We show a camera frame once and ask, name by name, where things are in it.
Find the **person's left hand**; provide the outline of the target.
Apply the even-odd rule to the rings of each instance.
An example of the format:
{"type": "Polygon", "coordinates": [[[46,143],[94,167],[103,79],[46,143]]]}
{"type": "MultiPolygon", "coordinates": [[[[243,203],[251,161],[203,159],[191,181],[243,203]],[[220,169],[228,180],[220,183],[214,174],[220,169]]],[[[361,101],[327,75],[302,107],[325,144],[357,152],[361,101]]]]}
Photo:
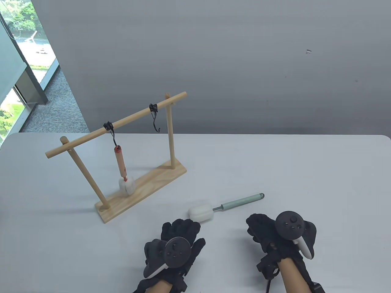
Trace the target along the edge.
{"type": "Polygon", "coordinates": [[[204,238],[197,238],[200,229],[200,223],[191,219],[176,219],[163,224],[160,239],[145,243],[143,275],[150,286],[159,281],[184,286],[184,277],[206,244],[204,238]]]}

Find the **person's right hand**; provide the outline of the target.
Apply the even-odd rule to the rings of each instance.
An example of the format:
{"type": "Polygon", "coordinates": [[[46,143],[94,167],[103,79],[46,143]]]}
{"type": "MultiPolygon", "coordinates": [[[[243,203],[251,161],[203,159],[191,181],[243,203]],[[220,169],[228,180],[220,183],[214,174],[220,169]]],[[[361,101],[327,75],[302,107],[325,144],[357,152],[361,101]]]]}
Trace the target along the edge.
{"type": "Polygon", "coordinates": [[[248,234],[253,240],[260,243],[262,250],[267,254],[264,259],[268,262],[280,262],[291,258],[302,261],[303,257],[292,241],[282,238],[275,227],[275,220],[265,214],[252,214],[246,219],[248,234]]]}

